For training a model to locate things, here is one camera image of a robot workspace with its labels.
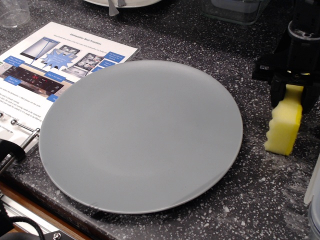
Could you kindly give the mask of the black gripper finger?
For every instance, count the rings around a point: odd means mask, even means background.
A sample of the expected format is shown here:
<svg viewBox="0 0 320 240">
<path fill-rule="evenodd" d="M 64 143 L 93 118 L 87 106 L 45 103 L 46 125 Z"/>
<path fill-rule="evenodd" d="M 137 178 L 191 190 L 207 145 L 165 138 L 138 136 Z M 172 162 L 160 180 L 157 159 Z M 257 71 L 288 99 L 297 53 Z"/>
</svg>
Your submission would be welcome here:
<svg viewBox="0 0 320 240">
<path fill-rule="evenodd" d="M 314 107 L 319 97 L 320 97 L 319 83 L 315 83 L 313 85 L 304 85 L 302 96 L 301 96 L 302 112 L 308 113 Z"/>
<path fill-rule="evenodd" d="M 286 82 L 279 75 L 274 75 L 270 85 L 270 99 L 273 108 L 284 99 L 285 93 Z"/>
</svg>

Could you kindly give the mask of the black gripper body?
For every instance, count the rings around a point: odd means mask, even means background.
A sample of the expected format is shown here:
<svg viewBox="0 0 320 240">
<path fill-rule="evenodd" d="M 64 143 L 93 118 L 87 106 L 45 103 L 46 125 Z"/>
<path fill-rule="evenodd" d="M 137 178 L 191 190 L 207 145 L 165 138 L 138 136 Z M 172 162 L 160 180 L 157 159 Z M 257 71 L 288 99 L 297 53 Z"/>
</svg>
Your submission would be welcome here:
<svg viewBox="0 0 320 240">
<path fill-rule="evenodd" d="M 320 2 L 295 0 L 292 20 L 272 54 L 260 57 L 254 80 L 271 84 L 318 87 L 320 85 Z"/>
</svg>

